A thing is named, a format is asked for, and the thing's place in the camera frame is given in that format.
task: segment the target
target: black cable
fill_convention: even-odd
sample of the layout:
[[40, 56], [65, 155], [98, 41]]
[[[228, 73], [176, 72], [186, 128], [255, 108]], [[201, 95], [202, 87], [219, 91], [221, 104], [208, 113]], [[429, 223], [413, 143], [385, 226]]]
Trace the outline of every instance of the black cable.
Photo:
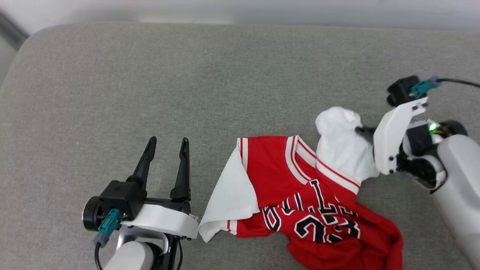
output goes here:
[[179, 264], [178, 264], [178, 266], [177, 266], [177, 270], [180, 270], [181, 262], [183, 261], [183, 251], [182, 251], [182, 249], [181, 249], [180, 240], [179, 240], [179, 248], [180, 248], [180, 260], [179, 260]]
[[102, 266], [100, 265], [100, 259], [98, 258], [98, 251], [100, 250], [100, 243], [95, 245], [95, 265], [98, 270], [103, 270]]
[[467, 82], [467, 81], [463, 81], [463, 80], [450, 79], [450, 78], [441, 78], [441, 79], [438, 79], [437, 82], [451, 82], [451, 83], [458, 83], [458, 84], [463, 84], [463, 85], [474, 86], [474, 87], [480, 88], [479, 84], [472, 83], [472, 82]]

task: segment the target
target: gray fabric surface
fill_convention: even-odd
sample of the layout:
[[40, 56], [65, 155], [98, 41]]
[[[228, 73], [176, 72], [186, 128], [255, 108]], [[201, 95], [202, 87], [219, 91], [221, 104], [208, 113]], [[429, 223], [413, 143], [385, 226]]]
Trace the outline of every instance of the gray fabric surface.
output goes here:
[[[94, 269], [88, 198], [130, 175], [158, 138], [149, 195], [167, 197], [190, 140], [192, 207], [202, 216], [235, 138], [299, 134], [315, 149], [323, 110], [375, 125], [386, 88], [417, 74], [479, 79], [480, 37], [302, 26], [108, 23], [60, 26], [23, 45], [0, 89], [0, 269]], [[478, 89], [445, 84], [424, 115], [480, 139]], [[358, 201], [403, 234], [405, 269], [467, 264], [428, 193], [410, 179], [364, 182]], [[116, 237], [101, 250], [105, 265]], [[281, 234], [183, 242], [185, 270], [303, 269]]]

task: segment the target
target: white jersey trim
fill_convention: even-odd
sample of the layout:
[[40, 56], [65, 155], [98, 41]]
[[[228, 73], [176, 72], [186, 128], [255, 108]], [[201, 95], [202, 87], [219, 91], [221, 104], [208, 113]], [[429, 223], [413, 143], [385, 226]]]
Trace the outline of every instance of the white jersey trim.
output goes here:
[[299, 167], [295, 160], [295, 153], [297, 148], [298, 136], [292, 136], [287, 138], [287, 146], [285, 147], [285, 160], [287, 161], [288, 169], [292, 172], [293, 176], [302, 184], [307, 184], [310, 177], [307, 176]]
[[248, 138], [238, 138], [237, 146], [240, 149], [241, 163], [245, 171], [248, 167]]
[[317, 163], [317, 154], [313, 151], [301, 138], [300, 136], [295, 136], [297, 138], [297, 147], [296, 152], [297, 154], [312, 168], [315, 168], [315, 164]]
[[227, 232], [237, 235], [237, 221], [227, 221]]
[[317, 169], [323, 175], [328, 177], [333, 182], [339, 184], [340, 186], [348, 189], [349, 191], [357, 194], [359, 191], [360, 184], [353, 180], [348, 180], [345, 177], [341, 177], [337, 172], [332, 171], [330, 168], [323, 165], [319, 160], [317, 160]]

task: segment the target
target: red jersey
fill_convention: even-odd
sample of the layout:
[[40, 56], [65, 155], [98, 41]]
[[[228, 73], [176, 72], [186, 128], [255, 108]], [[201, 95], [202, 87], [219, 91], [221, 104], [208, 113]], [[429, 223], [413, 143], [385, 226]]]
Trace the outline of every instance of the red jersey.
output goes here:
[[[206, 220], [199, 227], [205, 241], [218, 230], [240, 238], [281, 232], [290, 241], [292, 256], [311, 270], [402, 269], [403, 242], [398, 228], [355, 202], [361, 181], [333, 170], [298, 136], [242, 138], [236, 149], [222, 173], [236, 177], [222, 182], [221, 176], [216, 187], [219, 192], [212, 198], [222, 191], [228, 194], [228, 188], [223, 188], [228, 182], [234, 186], [232, 193], [244, 192], [245, 198], [224, 201], [216, 214], [210, 214], [215, 208], [210, 200]], [[247, 181], [238, 176], [242, 170]], [[256, 198], [255, 210], [247, 215], [252, 196], [248, 188], [240, 188], [243, 182], [251, 184]], [[242, 218], [236, 218], [235, 211]]]

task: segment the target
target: white cloth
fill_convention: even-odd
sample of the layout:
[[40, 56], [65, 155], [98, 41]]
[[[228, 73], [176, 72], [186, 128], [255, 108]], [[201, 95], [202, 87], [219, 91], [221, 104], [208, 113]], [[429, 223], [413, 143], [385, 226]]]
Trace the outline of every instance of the white cloth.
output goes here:
[[242, 164], [237, 141], [208, 201], [198, 232], [208, 243], [218, 231], [227, 228], [228, 220], [247, 219], [258, 212], [255, 189]]
[[328, 167], [358, 185], [379, 172], [373, 160], [373, 146], [355, 132], [362, 127], [360, 116], [342, 107], [324, 110], [315, 120], [321, 135], [317, 157]]

